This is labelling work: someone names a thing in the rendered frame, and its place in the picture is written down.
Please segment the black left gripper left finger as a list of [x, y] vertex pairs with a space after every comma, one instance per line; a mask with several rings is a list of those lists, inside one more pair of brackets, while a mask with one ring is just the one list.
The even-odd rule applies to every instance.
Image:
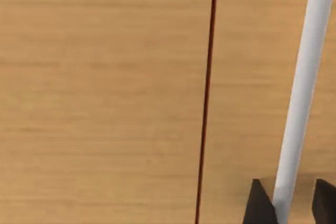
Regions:
[[278, 224], [275, 208], [259, 179], [253, 179], [242, 224]]

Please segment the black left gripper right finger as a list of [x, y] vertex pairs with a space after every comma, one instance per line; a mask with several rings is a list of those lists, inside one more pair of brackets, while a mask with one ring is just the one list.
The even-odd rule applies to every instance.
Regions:
[[314, 189], [312, 213], [316, 224], [336, 224], [336, 186], [318, 178]]

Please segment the long metal door handle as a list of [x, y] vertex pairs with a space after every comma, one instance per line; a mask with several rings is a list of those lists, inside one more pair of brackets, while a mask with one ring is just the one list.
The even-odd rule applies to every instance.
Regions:
[[288, 224], [332, 0], [307, 0], [272, 203]]

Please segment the wooden door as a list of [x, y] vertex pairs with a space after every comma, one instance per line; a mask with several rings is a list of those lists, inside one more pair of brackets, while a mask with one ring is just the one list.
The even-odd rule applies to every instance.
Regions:
[[[200, 224], [242, 224], [253, 178], [272, 195], [307, 0], [217, 0]], [[289, 224], [314, 224], [317, 178], [336, 184], [336, 0]]]
[[0, 0], [0, 224], [194, 224], [211, 0]]

